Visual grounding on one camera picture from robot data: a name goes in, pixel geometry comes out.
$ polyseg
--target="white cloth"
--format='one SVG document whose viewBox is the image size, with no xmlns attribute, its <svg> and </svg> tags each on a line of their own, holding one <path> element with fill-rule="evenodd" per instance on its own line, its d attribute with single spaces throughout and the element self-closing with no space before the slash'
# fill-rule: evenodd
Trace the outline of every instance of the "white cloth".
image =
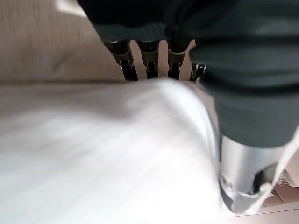
<svg viewBox="0 0 299 224">
<path fill-rule="evenodd" d="M 2 86 L 0 105 L 0 223 L 226 215 L 216 134 L 184 84 Z"/>
</svg>

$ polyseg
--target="white fabric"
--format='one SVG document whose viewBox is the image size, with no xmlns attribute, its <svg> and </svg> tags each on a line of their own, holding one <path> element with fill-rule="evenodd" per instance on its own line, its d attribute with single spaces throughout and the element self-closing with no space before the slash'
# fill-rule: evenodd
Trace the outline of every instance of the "white fabric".
<svg viewBox="0 0 299 224">
<path fill-rule="evenodd" d="M 0 105 L 0 223 L 227 215 L 215 133 L 184 84 L 2 86 Z"/>
</svg>

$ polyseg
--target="beige carpet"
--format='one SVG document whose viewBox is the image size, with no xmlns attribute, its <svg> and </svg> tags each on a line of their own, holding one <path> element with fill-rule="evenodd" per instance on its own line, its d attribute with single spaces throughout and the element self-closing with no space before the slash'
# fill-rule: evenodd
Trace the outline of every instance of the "beige carpet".
<svg viewBox="0 0 299 224">
<path fill-rule="evenodd" d="M 124 81 L 121 69 L 86 17 L 61 11 L 74 0 L 0 0 L 0 82 Z M 140 79 L 141 54 L 131 43 Z M 159 75 L 167 76 L 167 44 L 160 45 Z M 181 79 L 188 80 L 187 56 Z"/>
</svg>

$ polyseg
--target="black metal part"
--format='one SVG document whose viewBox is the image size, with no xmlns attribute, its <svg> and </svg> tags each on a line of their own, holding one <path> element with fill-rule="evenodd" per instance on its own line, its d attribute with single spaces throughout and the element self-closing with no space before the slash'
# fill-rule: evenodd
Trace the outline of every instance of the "black metal part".
<svg viewBox="0 0 299 224">
<path fill-rule="evenodd" d="M 190 41 L 168 41 L 168 77 L 179 80 L 180 69 L 184 63 Z"/>
<path fill-rule="evenodd" d="M 146 68 L 147 78 L 158 78 L 158 63 L 159 63 L 159 43 L 154 42 L 141 42 L 137 41 L 140 48 L 143 64 Z"/>
<path fill-rule="evenodd" d="M 130 50 L 129 41 L 103 42 L 112 53 L 118 65 L 121 67 L 123 75 L 128 81 L 137 81 L 137 73 L 134 66 L 133 56 Z"/>
<path fill-rule="evenodd" d="M 202 77 L 202 75 L 206 72 L 206 66 L 203 64 L 192 64 L 192 71 L 190 75 L 190 80 L 195 82 L 196 79 Z"/>
</svg>

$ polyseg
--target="white sheet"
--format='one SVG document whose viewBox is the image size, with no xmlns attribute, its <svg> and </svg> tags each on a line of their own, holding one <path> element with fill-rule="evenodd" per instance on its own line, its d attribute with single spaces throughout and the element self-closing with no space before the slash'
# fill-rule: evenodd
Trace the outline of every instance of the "white sheet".
<svg viewBox="0 0 299 224">
<path fill-rule="evenodd" d="M 0 105 L 0 223 L 227 215 L 216 134 L 184 84 L 2 86 Z"/>
</svg>

